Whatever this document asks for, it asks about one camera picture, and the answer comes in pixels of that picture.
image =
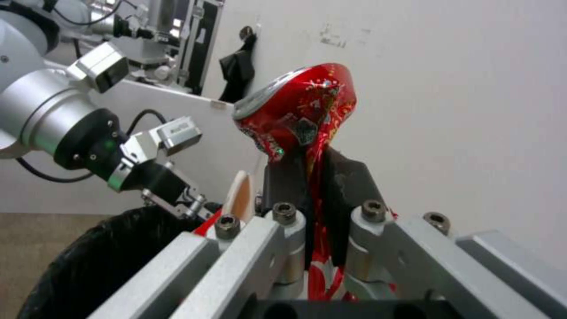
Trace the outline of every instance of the silver cylinder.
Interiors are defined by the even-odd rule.
[[[389,278],[387,271],[379,267],[369,253],[368,246],[373,238],[384,231],[386,221],[391,221],[386,214],[382,222],[368,220],[364,216],[364,207],[357,207],[350,214],[349,242],[346,249],[345,272],[363,282],[374,282]]]
[[[91,21],[96,21],[112,11],[112,8],[98,7],[91,9]],[[101,22],[97,22],[91,26],[93,33],[100,35],[112,35],[114,33],[115,15],[111,14]]]
[[[159,32],[169,32],[173,26],[176,0],[151,0],[147,25]]]
[[[23,146],[54,155],[68,131],[95,110],[88,96],[64,75],[37,70],[19,78],[0,96],[0,127]]]
[[[287,223],[280,223],[287,244],[287,259],[283,266],[282,272],[278,279],[277,284],[291,284],[298,280],[303,279],[303,270],[305,267],[305,226],[306,220],[300,211],[295,211],[294,221]],[[269,211],[266,219],[274,219],[274,212]]]

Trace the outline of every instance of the bolt head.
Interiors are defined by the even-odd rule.
[[[256,197],[254,198],[254,211],[256,213],[260,213],[261,210],[262,210],[262,196],[256,195]]]
[[[386,220],[386,205],[378,200],[369,199],[362,203],[362,218],[371,223]]]
[[[234,215],[221,215],[214,223],[217,238],[231,240],[240,233],[240,220]]]
[[[290,225],[295,222],[297,209],[291,203],[276,203],[272,208],[272,216],[281,225]]]
[[[424,220],[431,226],[435,227],[435,229],[443,235],[447,236],[449,234],[451,222],[449,222],[449,218],[447,218],[447,216],[438,212],[429,212],[424,214]]]

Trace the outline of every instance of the black bag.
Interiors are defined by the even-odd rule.
[[[49,265],[18,318],[87,317],[179,233],[193,228],[155,206],[102,221]]]

